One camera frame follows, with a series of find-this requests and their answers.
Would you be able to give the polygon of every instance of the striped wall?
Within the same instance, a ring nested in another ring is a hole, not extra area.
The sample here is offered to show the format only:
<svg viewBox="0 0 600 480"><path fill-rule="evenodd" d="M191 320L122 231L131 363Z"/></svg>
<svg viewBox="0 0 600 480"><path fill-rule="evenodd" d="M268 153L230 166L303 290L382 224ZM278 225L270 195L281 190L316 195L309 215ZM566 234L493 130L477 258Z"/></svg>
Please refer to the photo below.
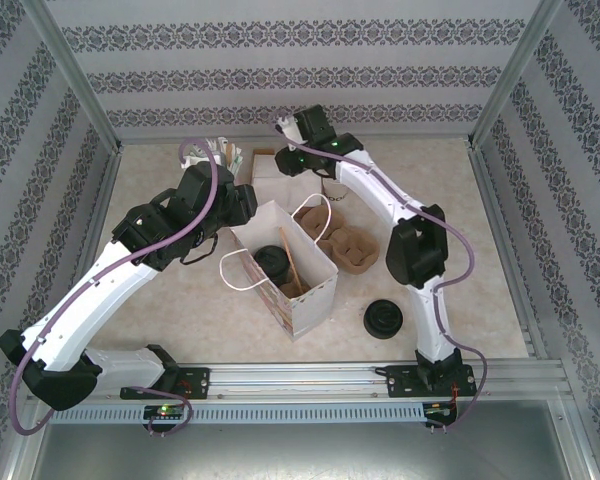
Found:
<svg viewBox="0 0 600 480"><path fill-rule="evenodd" d="M600 0L563 2L482 151L600 465Z"/></svg>
<svg viewBox="0 0 600 480"><path fill-rule="evenodd" d="M20 3L0 0L0 335L69 290L110 153ZM0 351L0 451L12 375Z"/></svg>
<svg viewBox="0 0 600 480"><path fill-rule="evenodd" d="M322 103L365 133L471 132L538 0L49 1L123 141L262 135Z"/></svg>

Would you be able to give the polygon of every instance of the beige floor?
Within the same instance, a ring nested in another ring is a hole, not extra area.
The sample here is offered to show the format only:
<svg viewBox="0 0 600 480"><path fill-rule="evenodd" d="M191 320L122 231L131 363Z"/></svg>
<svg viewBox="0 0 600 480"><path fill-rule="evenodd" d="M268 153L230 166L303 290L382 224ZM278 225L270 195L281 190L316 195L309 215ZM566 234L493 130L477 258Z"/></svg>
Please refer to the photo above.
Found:
<svg viewBox="0 0 600 480"><path fill-rule="evenodd" d="M476 251L474 275L445 291L457 340L479 348L489 358L526 357L463 141L362 140L380 168L406 192L426 205L438 203L447 220L466 234ZM249 152L254 146L263 145L240 146ZM177 148L177 145L125 148L100 250L130 207L148 202L163 189L177 186L181 177ZM239 180L244 181L249 167L243 165L245 170ZM332 318L296 342L289 340L254 291L239 293L222 283L218 259L234 250L228 232L222 232L213 256L189 267L172 263L116 312L91 345L135 349L158 343L179 362L414 359L416 333L408 296L404 287L391 278L383 261L389 230L353 193L334 206L345 214L349 223L375 232L383 252L380 260L361 276L340 272ZM209 245L201 247L203 251L208 248ZM447 278L460 274L467 264L466 253L452 236L449 248ZM247 284L236 257L227 261L226 272L235 283ZM365 308L378 298L393 300L405 314L402 329L390 340L371 337L362 325Z"/></svg>

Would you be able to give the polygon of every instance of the paper bag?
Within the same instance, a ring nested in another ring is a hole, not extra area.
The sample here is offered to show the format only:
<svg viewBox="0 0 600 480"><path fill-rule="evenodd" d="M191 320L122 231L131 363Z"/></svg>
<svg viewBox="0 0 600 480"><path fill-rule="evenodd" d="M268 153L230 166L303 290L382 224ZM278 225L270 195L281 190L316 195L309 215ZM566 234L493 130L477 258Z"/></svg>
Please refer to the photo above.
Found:
<svg viewBox="0 0 600 480"><path fill-rule="evenodd" d="M310 287L304 295L289 299L273 282L268 281L253 255L266 245L284 248L279 228L289 243L298 275ZM278 323L292 340L299 338L328 318L338 280L338 268L276 202L258 207L246 225L231 228L247 276Z"/></svg>

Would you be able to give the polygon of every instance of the enclosure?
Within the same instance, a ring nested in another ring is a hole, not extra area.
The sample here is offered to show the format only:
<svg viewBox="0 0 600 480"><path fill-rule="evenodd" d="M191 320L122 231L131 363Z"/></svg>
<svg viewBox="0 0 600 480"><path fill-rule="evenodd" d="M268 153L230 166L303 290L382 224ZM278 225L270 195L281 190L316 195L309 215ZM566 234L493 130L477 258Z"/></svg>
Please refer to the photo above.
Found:
<svg viewBox="0 0 600 480"><path fill-rule="evenodd" d="M17 436L0 351L0 478L600 478L600 0L0 0L0 335L44 316L129 208L177 184L183 138L230 138L248 182L254 149L283 146L271 121L313 104L474 245L475 274L445 290L454 335L488 357L472 418L431 435L427 400L390 398L374 374L414 363L415 327L389 231L350 193L334 208L377 235L380 260L340 274L333 314L298 341L220 281L227 231L94 338L210 369L173 438L139 426L160 402L108 397ZM449 249L453 277L466 254ZM405 314L390 340L362 327L377 298ZM21 397L34 424L45 405Z"/></svg>

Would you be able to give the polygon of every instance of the white rope handle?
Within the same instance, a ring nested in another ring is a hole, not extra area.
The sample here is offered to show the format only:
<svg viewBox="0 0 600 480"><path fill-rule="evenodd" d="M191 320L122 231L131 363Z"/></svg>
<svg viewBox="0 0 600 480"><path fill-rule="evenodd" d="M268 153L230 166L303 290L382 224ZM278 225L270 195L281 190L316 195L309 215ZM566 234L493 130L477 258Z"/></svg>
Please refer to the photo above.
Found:
<svg viewBox="0 0 600 480"><path fill-rule="evenodd" d="M261 285L264 282L267 282L269 280L268 277L265 277L262 280L260 280L258 283L254 283L253 285L250 285L248 287L235 287L235 286L231 285L229 282L227 282L227 279L224 277L224 271L222 270L222 262L224 262L225 258L230 257L231 255L235 255L236 253L247 252L247 251L248 250L246 248L241 248L240 250L236 250L235 252L230 252L230 253L227 253L226 255L223 255L222 258L220 259L220 277L222 278L222 281L227 285L227 287L233 288L237 292L246 292L247 290L251 290L252 288L255 288L258 285Z"/></svg>
<svg viewBox="0 0 600 480"><path fill-rule="evenodd" d="M291 218L295 217L296 213L298 213L300 211L300 209L302 207L304 207L307 204L307 202L309 200L311 200L313 197L324 198L324 201L327 202L327 208L329 209L329 215L327 216L327 223L325 224L324 228L322 229L322 232L320 232L320 235L318 235L316 237L316 239L313 241L313 243L317 244L320 241L320 239L322 238L322 236L324 235L324 232L327 231L327 228L329 228L329 224L331 223L331 204L329 203L329 199L327 197L325 197L324 195L322 195L321 193L312 193L311 195L309 195L307 197L307 199L304 202L302 202L302 204L298 208L296 208L296 211L293 212L293 214L291 215Z"/></svg>

